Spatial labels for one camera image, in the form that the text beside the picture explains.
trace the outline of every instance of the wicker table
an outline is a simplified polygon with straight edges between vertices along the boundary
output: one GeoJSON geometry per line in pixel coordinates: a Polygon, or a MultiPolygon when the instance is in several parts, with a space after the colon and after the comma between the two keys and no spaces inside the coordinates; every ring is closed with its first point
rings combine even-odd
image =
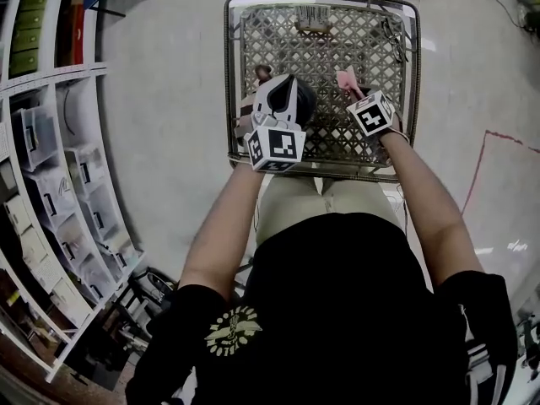
{"type": "Polygon", "coordinates": [[[242,98],[257,89],[255,66],[292,73],[317,94],[304,156],[288,174],[397,181],[376,138],[365,138],[346,112],[336,71],[353,65],[360,85],[381,89],[414,141],[420,85],[419,13],[400,0],[228,0],[224,11],[225,93],[231,164],[248,162],[234,128],[242,98]],[[298,31],[296,8],[329,7],[327,33],[298,31]]]}

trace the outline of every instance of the pink brush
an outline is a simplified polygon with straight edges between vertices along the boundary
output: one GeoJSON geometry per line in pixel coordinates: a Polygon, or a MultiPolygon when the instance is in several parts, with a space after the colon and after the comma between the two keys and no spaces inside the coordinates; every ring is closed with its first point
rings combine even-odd
{"type": "Polygon", "coordinates": [[[356,96],[356,100],[362,100],[365,97],[365,94],[362,93],[356,82],[356,75],[352,66],[347,67],[347,72],[336,71],[336,77],[337,85],[340,89],[347,90],[351,95],[356,96]]]}

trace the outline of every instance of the lattice pattern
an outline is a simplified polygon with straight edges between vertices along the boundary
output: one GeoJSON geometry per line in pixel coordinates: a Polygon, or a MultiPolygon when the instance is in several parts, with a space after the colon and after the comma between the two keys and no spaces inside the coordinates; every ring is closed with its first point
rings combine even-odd
{"type": "Polygon", "coordinates": [[[257,89],[255,66],[273,74],[292,73],[317,94],[315,118],[306,128],[304,160],[325,159],[384,166],[388,160],[376,139],[366,139],[346,112],[350,105],[336,82],[336,70],[353,65],[359,83],[381,89],[402,109],[405,62],[399,62],[395,36],[404,52],[402,20],[367,8],[330,9],[329,34],[298,31],[294,6],[248,9],[240,24],[241,93],[257,89]],[[387,20],[391,33],[382,27],[387,20]]]}

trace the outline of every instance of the green box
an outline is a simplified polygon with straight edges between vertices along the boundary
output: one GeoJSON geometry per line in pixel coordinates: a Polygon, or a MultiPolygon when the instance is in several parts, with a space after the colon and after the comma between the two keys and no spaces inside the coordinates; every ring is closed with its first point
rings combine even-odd
{"type": "Polygon", "coordinates": [[[13,35],[11,49],[13,52],[33,50],[40,47],[41,29],[17,30],[13,35]]]}
{"type": "Polygon", "coordinates": [[[21,0],[19,11],[45,9],[47,0],[21,0]]]}
{"type": "Polygon", "coordinates": [[[9,77],[37,71],[37,50],[14,52],[9,62],[9,77]]]}
{"type": "Polygon", "coordinates": [[[43,21],[43,9],[19,12],[15,20],[16,30],[39,29],[43,21]]]}

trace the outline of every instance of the drawer handle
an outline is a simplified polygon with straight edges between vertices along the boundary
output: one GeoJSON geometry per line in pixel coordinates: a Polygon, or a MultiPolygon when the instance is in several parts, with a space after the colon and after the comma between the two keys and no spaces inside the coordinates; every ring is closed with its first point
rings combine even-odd
{"type": "Polygon", "coordinates": [[[95,216],[96,220],[98,221],[98,225],[99,225],[98,228],[101,230],[103,228],[103,221],[101,220],[100,212],[95,212],[94,216],[95,216]]]}
{"type": "Polygon", "coordinates": [[[121,253],[117,253],[116,255],[118,256],[118,259],[120,260],[121,265],[122,265],[123,267],[127,267],[127,264],[126,264],[126,262],[124,261],[124,257],[122,256],[122,254],[121,254],[121,253]]]}
{"type": "Polygon", "coordinates": [[[32,148],[30,149],[30,152],[33,152],[33,151],[35,151],[35,149],[37,149],[37,147],[35,146],[35,139],[34,139],[34,127],[27,126],[26,130],[30,133],[29,134],[30,143],[32,144],[32,148]]]}
{"type": "Polygon", "coordinates": [[[49,205],[51,206],[51,211],[52,211],[51,216],[56,216],[57,210],[54,208],[54,204],[52,203],[51,195],[46,193],[43,197],[47,198],[47,201],[49,202],[49,205]]]}
{"type": "Polygon", "coordinates": [[[72,250],[71,250],[71,247],[69,247],[69,244],[66,243],[65,241],[62,243],[62,246],[64,246],[66,248],[66,251],[67,253],[69,254],[69,259],[70,260],[74,260],[75,259],[75,255],[73,254],[72,250]]]}
{"type": "Polygon", "coordinates": [[[95,291],[95,293],[100,299],[103,299],[103,294],[98,290],[98,287],[96,287],[95,285],[90,285],[90,288],[95,291]]]}
{"type": "Polygon", "coordinates": [[[81,168],[83,169],[84,183],[90,183],[90,174],[88,173],[86,163],[81,164],[81,168]]]}

